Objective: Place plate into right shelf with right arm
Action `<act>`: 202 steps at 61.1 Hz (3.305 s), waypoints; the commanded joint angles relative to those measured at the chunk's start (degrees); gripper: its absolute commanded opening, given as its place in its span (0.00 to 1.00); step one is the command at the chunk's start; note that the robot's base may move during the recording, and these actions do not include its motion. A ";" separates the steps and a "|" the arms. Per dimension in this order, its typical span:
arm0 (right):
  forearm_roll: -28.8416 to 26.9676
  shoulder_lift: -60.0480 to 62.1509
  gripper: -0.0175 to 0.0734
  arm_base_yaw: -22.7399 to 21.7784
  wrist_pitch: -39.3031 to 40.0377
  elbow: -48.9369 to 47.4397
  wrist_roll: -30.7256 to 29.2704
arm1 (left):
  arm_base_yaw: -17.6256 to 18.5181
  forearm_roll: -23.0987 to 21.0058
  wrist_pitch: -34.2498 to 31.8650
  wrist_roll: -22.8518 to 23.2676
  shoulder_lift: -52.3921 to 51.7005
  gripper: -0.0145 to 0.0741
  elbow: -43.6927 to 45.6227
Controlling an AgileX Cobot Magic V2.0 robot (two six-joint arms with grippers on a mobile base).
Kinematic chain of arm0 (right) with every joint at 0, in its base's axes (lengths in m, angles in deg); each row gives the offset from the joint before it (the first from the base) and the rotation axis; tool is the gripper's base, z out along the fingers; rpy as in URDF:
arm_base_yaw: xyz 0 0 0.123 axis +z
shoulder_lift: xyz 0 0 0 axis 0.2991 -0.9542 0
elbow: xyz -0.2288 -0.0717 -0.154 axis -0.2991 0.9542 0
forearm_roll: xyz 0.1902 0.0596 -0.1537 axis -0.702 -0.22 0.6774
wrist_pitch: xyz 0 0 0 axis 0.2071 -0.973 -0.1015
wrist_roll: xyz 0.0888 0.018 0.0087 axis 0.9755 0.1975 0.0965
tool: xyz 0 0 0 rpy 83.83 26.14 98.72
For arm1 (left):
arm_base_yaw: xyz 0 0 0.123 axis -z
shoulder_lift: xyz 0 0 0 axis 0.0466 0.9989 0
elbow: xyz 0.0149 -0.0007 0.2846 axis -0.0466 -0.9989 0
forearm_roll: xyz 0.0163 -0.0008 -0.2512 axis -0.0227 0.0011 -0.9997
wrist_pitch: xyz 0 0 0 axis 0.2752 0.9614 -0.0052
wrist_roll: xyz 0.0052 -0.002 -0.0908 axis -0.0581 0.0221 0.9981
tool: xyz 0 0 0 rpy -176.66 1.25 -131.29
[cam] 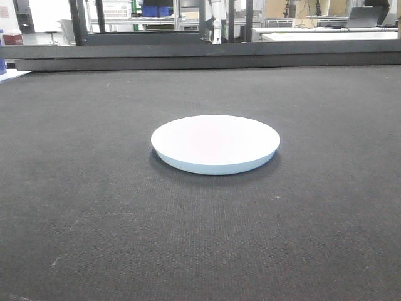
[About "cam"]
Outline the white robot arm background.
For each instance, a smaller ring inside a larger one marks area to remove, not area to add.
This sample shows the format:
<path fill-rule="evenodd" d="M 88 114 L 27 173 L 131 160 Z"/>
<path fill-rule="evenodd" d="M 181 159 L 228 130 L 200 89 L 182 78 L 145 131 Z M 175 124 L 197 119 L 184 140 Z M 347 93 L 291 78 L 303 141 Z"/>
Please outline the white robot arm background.
<path fill-rule="evenodd" d="M 212 17 L 214 18 L 212 22 L 212 43 L 214 45 L 219 45 L 221 44 L 222 22 L 226 20 L 226 2 L 225 0 L 210 0 L 209 6 L 211 8 Z"/>

